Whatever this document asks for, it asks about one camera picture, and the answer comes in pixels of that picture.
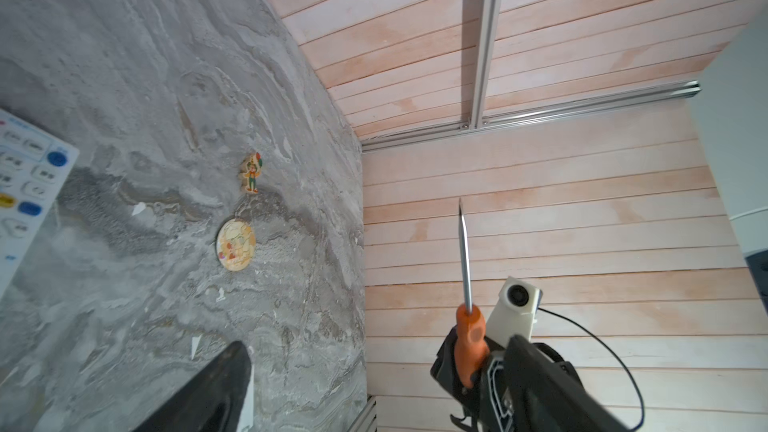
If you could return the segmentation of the round wooden coaster sticker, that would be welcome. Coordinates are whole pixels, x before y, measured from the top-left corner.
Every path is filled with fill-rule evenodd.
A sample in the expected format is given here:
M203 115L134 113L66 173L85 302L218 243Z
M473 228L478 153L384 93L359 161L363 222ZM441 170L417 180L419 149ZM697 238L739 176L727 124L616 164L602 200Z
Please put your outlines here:
M254 257L256 239L251 226L243 220L224 223L216 237L216 255L221 265L231 271L245 269Z

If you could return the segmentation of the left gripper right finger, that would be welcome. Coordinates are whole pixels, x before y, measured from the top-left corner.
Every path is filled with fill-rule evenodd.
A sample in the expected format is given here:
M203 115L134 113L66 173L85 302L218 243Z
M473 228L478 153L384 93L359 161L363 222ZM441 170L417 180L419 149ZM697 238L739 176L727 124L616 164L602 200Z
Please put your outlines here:
M504 353L516 431L624 431L575 379L520 335Z

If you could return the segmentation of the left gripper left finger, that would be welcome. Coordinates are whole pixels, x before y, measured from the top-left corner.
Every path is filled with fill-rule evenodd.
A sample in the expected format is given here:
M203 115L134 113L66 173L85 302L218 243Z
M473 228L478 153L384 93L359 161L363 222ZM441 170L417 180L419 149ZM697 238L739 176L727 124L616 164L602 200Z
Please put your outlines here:
M136 430L235 432L250 382L247 347L234 341Z

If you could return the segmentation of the left white remote control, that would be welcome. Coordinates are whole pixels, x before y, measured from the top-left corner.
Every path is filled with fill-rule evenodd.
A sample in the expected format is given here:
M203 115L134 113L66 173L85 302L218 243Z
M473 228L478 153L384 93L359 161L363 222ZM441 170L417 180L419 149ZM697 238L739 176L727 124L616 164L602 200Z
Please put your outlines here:
M1 111L1 290L10 285L79 150Z

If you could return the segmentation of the horizontal aluminium wall rail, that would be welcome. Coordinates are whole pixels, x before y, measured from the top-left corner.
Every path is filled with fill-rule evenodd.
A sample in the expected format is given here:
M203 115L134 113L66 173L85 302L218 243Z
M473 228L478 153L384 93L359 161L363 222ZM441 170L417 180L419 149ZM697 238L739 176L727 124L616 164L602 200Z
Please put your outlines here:
M685 100L695 97L701 90L701 85L697 80L673 82L522 111L505 112L483 118L480 124L476 126L472 126L468 122L456 122L422 127L412 131L366 139L361 142L362 152L371 153L469 134L543 124L667 100Z

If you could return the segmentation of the orange handled screwdriver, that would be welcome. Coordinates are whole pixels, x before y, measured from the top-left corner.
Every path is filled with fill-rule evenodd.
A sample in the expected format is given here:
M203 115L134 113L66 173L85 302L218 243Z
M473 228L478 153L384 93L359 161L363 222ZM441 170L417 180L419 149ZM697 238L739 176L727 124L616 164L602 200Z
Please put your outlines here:
M485 341L485 318L472 297L469 242L462 200L458 203L458 238L464 303L456 311L454 361L460 382L465 388L472 389L476 382L474 376L482 368L490 349Z

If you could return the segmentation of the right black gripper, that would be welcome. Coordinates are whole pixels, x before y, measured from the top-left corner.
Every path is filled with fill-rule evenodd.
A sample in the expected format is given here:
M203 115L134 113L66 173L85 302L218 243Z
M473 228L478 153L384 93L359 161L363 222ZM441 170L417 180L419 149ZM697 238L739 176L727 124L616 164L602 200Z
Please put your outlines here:
M456 328L452 328L438 350L430 370L432 378L463 408L464 416L453 416L451 421L462 431L516 431L513 425L512 401L504 377L505 349L490 348L486 361L474 376L474 387L467 389L460 382L456 372L456 340ZM582 386L575 368L555 349L545 343L531 344Z

